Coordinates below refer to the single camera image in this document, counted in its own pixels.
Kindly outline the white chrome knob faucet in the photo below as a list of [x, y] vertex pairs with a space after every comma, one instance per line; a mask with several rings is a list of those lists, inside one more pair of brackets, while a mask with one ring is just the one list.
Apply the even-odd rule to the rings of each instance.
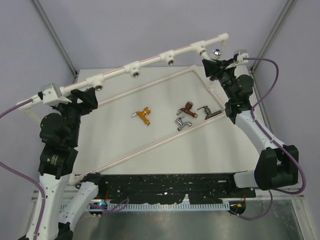
[[208, 54], [205, 50], [202, 51], [200, 53], [200, 56], [204, 59], [204, 60], [210, 60], [210, 61], [218, 61], [220, 59], [220, 57], [222, 56], [222, 52], [220, 51], [220, 49], [215, 49], [212, 50], [212, 52], [210, 54]]

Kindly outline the white pipe frame rack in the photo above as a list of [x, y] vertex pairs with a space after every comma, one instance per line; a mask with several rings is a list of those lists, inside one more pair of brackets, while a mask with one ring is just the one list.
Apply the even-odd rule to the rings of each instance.
[[[103, 84], [108, 79], [112, 79], [123, 74], [129, 74], [132, 78], [137, 78], [141, 74], [140, 72], [141, 68], [144, 68], [146, 66], [149, 66], [151, 64], [155, 64], [158, 62], [164, 62], [169, 66], [172, 66], [173, 63], [175, 62], [175, 57], [185, 53], [189, 53], [189, 52], [195, 52], [197, 55], [201, 56], [200, 55], [201, 52], [206, 51], [207, 46], [210, 46], [216, 43], [220, 44], [220, 50], [224, 50], [226, 48], [228, 40], [229, 40], [229, 35], [227, 33], [222, 33], [208, 40], [201, 40], [175, 50], [168, 50], [144, 60], [128, 63], [121, 68], [109, 71], [107, 73], [97, 74], [89, 78], [86, 78], [83, 81], [73, 83], [68, 86], [61, 86], [60, 89], [64, 97], [69, 96], [72, 90], [75, 90], [75, 89], [81, 90], [86, 87], [93, 87], [95, 88], [96, 91], [100, 91], [103, 89]], [[32, 97], [25, 101], [18, 102], [16, 106], [23, 113], [29, 115], [29, 117], [34, 121], [39, 121], [39, 118], [37, 117], [37, 115], [32, 112], [32, 108], [42, 102], [32, 103]]]

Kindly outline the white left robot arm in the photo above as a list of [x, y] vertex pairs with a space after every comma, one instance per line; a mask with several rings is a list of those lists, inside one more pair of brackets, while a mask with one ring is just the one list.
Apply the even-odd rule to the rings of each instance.
[[75, 226], [93, 198], [102, 199], [107, 193], [102, 177], [89, 174], [71, 202], [60, 209], [67, 183], [78, 155], [81, 117], [98, 108], [96, 90], [74, 89], [66, 103], [54, 106], [55, 113], [40, 122], [39, 137], [44, 143], [40, 154], [39, 195], [32, 222], [23, 240], [71, 240]]

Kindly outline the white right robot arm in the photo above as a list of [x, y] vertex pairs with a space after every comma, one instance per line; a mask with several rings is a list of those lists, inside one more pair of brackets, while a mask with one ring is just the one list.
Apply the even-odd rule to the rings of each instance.
[[259, 153], [252, 171], [237, 172], [226, 185], [231, 197], [238, 197], [245, 188], [275, 190], [298, 183], [299, 151], [294, 145], [285, 145], [259, 121], [253, 113], [250, 96], [254, 80], [247, 74], [235, 75], [237, 63], [229, 60], [202, 60], [205, 75], [210, 81], [219, 81], [228, 101], [226, 116], [240, 128]]

